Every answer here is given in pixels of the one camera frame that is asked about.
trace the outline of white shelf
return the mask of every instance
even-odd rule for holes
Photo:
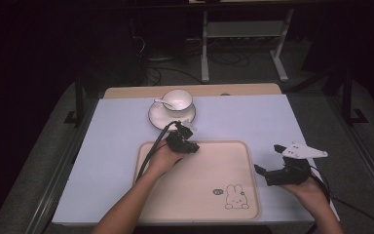
[[[282,26],[282,20],[209,22],[207,38],[280,36]]]

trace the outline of table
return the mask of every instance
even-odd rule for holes
[[[54,223],[95,224],[127,192],[139,146],[155,140],[160,133],[149,123],[147,110],[154,98],[178,88],[194,96],[198,114],[193,124],[199,130],[191,140],[242,140],[249,147],[253,163],[268,171],[282,167],[274,144],[305,142],[286,96],[275,84],[113,88],[96,108]],[[229,106],[227,111],[220,103]],[[256,184],[261,215],[245,224],[313,221],[292,195],[267,186],[263,176],[256,175]]]

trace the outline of white teacup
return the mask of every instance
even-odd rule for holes
[[[184,90],[172,90],[166,93],[162,100],[166,102],[163,106],[169,110],[168,114],[175,118],[185,115],[193,103],[193,97]]]

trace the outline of metal stand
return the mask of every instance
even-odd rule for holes
[[[276,47],[274,51],[270,51],[270,55],[272,56],[272,60],[273,60],[273,63],[275,64],[276,71],[278,72],[279,78],[282,82],[289,81],[287,74],[284,71],[284,67],[281,64],[280,55],[281,55],[281,48],[283,47],[284,40],[286,38],[287,30],[290,27],[290,20],[292,16],[293,16],[293,9],[290,9],[287,12],[287,16],[283,22],[283,26],[281,27],[278,46]]]
[[[75,124],[75,128],[78,128],[84,117],[84,100],[83,100],[83,87],[81,85],[80,76],[75,78],[75,111],[69,111],[63,123]]]
[[[322,91],[327,96],[334,96],[337,94],[339,88],[343,85],[342,98],[342,116],[349,126],[354,123],[367,123],[365,116],[359,109],[354,109],[356,118],[351,117],[352,110],[352,75],[349,68],[345,68],[340,64],[331,65],[318,75],[315,75],[299,85],[283,91],[284,94],[297,93],[304,88],[314,84],[316,81],[329,77]]]
[[[202,81],[209,82],[207,61],[207,38],[226,37],[279,37],[279,43],[275,50],[270,52],[276,71],[282,82],[288,78],[281,64],[281,48],[290,26],[293,9],[287,11],[285,20],[266,21],[223,21],[208,22],[207,11],[203,14],[203,51],[202,51]]]

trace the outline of cartoon bunny print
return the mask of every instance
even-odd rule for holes
[[[230,209],[248,209],[247,198],[244,195],[241,185],[227,186],[226,206],[227,210]]]

